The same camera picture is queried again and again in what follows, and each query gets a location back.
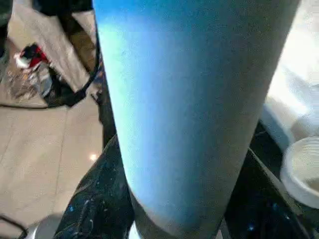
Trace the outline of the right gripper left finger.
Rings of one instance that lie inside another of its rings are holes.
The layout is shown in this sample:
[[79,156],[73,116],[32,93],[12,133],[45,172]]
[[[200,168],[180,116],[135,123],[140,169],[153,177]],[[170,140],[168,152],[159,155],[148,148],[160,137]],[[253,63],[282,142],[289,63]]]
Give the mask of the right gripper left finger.
[[56,239],[126,239],[134,221],[117,136],[78,184]]

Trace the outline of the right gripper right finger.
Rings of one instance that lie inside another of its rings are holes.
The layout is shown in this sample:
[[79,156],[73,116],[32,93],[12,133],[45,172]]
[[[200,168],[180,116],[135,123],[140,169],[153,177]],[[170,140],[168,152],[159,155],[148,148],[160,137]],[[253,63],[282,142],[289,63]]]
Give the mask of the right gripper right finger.
[[246,154],[224,218],[231,239],[315,237],[314,228],[252,150]]

